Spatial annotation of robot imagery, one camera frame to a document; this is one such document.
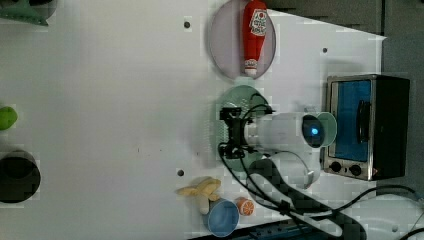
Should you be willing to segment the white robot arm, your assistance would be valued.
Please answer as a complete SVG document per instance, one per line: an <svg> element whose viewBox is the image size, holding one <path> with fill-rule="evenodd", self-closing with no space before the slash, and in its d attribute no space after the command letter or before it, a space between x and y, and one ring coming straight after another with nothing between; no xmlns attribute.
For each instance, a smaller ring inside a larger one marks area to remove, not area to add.
<svg viewBox="0 0 424 240"><path fill-rule="evenodd" d="M369 189L339 207L306 192L320 177L319 151L336 137L330 113L280 113L259 104L245 111L224 107L219 121L227 139L219 156L260 205L323 233L325 240L423 240L423 198Z"/></svg>

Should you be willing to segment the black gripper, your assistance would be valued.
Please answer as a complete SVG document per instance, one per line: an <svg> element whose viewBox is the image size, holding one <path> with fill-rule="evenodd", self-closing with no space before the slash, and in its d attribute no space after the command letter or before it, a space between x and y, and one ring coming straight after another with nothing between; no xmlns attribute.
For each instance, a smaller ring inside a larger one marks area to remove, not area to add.
<svg viewBox="0 0 424 240"><path fill-rule="evenodd" d="M220 120L227 126L228 140L221 143L218 149L226 159L243 159L245 152L252 152L245 138L245 126L250 119L241 113L241 107L224 107L220 110Z"/></svg>

